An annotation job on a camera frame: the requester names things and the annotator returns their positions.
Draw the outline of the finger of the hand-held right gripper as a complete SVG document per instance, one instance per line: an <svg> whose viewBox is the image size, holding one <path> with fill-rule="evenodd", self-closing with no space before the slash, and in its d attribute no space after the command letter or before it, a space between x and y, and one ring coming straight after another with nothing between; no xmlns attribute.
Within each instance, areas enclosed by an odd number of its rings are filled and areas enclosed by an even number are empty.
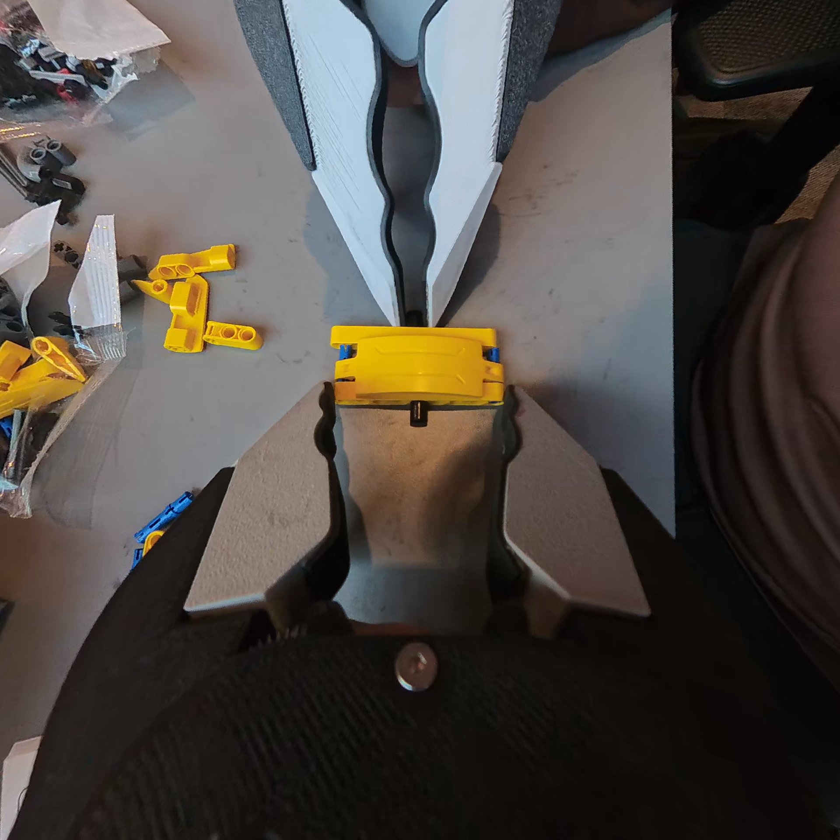
<svg viewBox="0 0 840 840"><path fill-rule="evenodd" d="M317 186L373 299L403 324L403 272L382 163L382 43L356 2L281 3Z"/></svg>
<svg viewBox="0 0 840 840"><path fill-rule="evenodd" d="M424 262L434 327L466 265L496 188L512 1L435 2L419 29L419 78L436 144L424 205L433 236Z"/></svg>

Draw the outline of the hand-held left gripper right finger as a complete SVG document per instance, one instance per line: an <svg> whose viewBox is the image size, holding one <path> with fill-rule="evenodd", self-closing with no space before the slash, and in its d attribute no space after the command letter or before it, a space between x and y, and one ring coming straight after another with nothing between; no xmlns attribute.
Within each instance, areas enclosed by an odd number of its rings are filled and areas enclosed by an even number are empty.
<svg viewBox="0 0 840 840"><path fill-rule="evenodd" d="M507 388L493 429L500 444L493 600L520 614L526 628L560 628L581 612L650 617L595 459L516 385Z"/></svg>

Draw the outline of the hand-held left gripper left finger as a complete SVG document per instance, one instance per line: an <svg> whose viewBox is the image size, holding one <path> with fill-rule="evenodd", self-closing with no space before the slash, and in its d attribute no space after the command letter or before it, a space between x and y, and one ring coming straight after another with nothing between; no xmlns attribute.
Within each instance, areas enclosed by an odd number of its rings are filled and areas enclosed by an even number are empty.
<svg viewBox="0 0 840 840"><path fill-rule="evenodd" d="M333 385L318 383L238 460L184 608L301 621L350 572Z"/></svg>

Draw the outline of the yellow beam black pin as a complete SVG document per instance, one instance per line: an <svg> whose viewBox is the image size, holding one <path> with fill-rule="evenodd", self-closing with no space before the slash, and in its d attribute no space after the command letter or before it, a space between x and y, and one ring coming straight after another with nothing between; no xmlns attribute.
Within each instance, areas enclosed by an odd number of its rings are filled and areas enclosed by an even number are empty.
<svg viewBox="0 0 840 840"><path fill-rule="evenodd" d="M412 427L425 427L432 413L488 411L499 408L505 399L506 386L485 383L481 396L461 394L433 395L420 392L387 392L383 395L360 395L356 383L336 381L332 384L336 406L353 410L376 410L407 413Z"/></svg>

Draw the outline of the long yellow nine-hole beam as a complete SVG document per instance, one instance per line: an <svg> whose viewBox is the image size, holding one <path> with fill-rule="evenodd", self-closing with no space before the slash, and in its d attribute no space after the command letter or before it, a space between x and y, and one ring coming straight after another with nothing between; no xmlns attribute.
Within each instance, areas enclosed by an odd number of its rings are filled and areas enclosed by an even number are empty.
<svg viewBox="0 0 840 840"><path fill-rule="evenodd" d="M362 340L381 337L456 338L477 342L483 348L499 347L497 331L490 328L396 327L370 325L335 325L330 333L330 346L357 344Z"/></svg>

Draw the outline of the yellow curved panel blue pins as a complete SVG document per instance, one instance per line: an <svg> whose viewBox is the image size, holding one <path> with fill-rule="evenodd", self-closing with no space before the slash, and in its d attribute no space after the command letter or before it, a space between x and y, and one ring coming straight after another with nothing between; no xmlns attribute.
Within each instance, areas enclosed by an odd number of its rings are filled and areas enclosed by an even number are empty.
<svg viewBox="0 0 840 840"><path fill-rule="evenodd" d="M499 347L456 338L381 337L338 348L334 382L356 383L361 396L387 392L482 396L485 383L505 385Z"/></svg>

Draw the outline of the grey desk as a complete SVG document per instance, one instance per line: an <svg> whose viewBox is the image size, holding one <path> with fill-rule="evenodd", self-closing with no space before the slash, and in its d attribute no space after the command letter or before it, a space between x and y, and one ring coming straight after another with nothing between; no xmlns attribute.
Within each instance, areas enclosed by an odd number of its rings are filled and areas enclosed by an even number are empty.
<svg viewBox="0 0 840 840"><path fill-rule="evenodd" d="M2 515L2 758L39 735L79 646L128 573L133 534L235 462L333 374L337 323L382 312L302 166L231 2L136 2L171 38L109 121L58 130L87 184L87 243L120 253L235 244L213 316L265 331L256 353L163 347L157 301L124 315L126 358L38 467L34 515ZM511 381L669 530L673 456L667 15L551 69L528 105L448 317L499 331Z"/></svg>

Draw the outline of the short yellow beam blue pin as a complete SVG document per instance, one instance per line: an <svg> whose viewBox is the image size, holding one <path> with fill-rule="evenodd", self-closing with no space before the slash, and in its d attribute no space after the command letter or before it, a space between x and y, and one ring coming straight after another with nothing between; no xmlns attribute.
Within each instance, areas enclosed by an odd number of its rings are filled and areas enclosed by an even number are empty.
<svg viewBox="0 0 840 840"><path fill-rule="evenodd" d="M167 504L161 512L149 520L134 535L135 547L131 569L133 570L142 561L165 531L178 519L194 500L191 491L185 491L178 498Z"/></svg>

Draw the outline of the plastic bag of black parts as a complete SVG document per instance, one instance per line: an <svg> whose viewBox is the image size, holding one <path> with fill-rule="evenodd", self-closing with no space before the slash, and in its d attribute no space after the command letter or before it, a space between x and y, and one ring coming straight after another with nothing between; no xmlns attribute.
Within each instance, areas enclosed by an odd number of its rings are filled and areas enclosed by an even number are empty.
<svg viewBox="0 0 840 840"><path fill-rule="evenodd" d="M2 137L107 121L171 42L131 2L2 1Z"/></svg>

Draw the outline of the short yellow three-hole beam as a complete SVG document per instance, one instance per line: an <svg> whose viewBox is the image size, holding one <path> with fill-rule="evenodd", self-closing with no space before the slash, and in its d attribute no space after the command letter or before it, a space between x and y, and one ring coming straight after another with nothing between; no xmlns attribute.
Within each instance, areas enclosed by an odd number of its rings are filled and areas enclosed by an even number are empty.
<svg viewBox="0 0 840 840"><path fill-rule="evenodd" d="M263 345L263 338L256 328L218 321L206 322L203 341L216 346L247 351L257 351Z"/></svg>

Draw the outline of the yellow L-shaped piece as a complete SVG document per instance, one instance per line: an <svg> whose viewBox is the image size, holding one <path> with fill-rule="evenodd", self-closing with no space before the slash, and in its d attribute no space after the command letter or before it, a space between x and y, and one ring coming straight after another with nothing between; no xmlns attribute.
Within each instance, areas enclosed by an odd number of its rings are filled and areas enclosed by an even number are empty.
<svg viewBox="0 0 840 840"><path fill-rule="evenodd" d="M164 337L166 350L184 354L203 352L208 293L208 283L200 275L173 284L169 303L171 325Z"/></svg>

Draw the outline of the loose black connector parts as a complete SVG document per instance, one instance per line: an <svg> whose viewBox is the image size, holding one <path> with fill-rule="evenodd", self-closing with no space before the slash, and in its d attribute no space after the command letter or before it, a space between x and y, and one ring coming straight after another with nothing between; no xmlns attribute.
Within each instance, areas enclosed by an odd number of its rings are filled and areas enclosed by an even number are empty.
<svg viewBox="0 0 840 840"><path fill-rule="evenodd" d="M56 223L71 226L87 192L70 169L77 157L62 142L48 136L1 143L1 173L28 203L43 207L58 203Z"/></svg>

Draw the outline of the plastic bag of yellow parts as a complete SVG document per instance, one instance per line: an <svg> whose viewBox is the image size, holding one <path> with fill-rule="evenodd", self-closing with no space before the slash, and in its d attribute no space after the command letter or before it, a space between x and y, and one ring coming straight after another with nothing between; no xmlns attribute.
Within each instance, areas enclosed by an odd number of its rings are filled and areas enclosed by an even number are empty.
<svg viewBox="0 0 840 840"><path fill-rule="evenodd" d="M126 353L112 215L91 228L53 328L36 332L29 306L57 252L60 203L37 206L2 228L2 512L32 513L35 474L49 450Z"/></svg>

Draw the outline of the black mesh chair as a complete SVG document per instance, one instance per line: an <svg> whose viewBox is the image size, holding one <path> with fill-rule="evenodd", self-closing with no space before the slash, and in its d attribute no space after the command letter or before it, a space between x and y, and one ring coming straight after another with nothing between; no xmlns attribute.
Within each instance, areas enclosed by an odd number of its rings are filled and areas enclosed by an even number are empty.
<svg viewBox="0 0 840 840"><path fill-rule="evenodd" d="M719 1L673 25L680 82L706 102L812 88L838 78L838 1Z"/></svg>

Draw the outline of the open white instruction manual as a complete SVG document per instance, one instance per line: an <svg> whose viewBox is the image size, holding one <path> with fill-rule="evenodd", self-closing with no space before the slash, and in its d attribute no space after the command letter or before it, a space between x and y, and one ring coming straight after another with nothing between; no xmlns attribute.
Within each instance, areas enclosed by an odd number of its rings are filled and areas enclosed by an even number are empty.
<svg viewBox="0 0 840 840"><path fill-rule="evenodd" d="M2 766L1 838L7 838L17 819L35 765L41 737L16 741Z"/></svg>

